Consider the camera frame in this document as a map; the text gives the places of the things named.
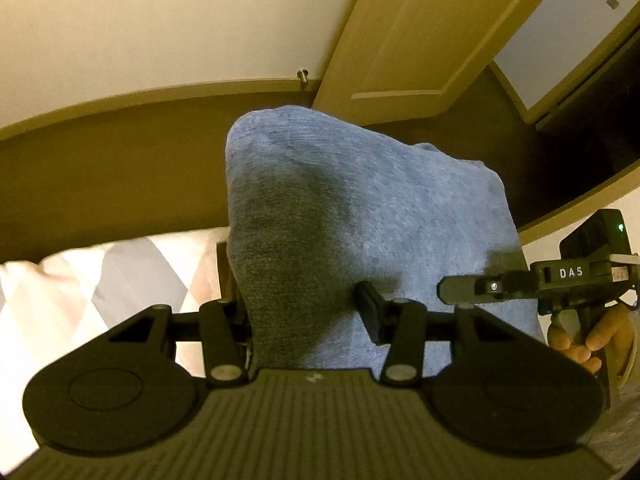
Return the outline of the person's right hand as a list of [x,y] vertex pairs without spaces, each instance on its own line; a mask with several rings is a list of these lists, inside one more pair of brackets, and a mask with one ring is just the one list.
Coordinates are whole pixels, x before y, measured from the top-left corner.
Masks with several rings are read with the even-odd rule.
[[556,321],[550,324],[547,338],[552,349],[561,352],[591,374],[596,374],[602,367],[602,360],[596,353],[602,349],[608,350],[608,368],[622,377],[630,362],[635,333],[630,311],[622,304],[616,304],[605,310],[583,344],[573,344],[568,333]]

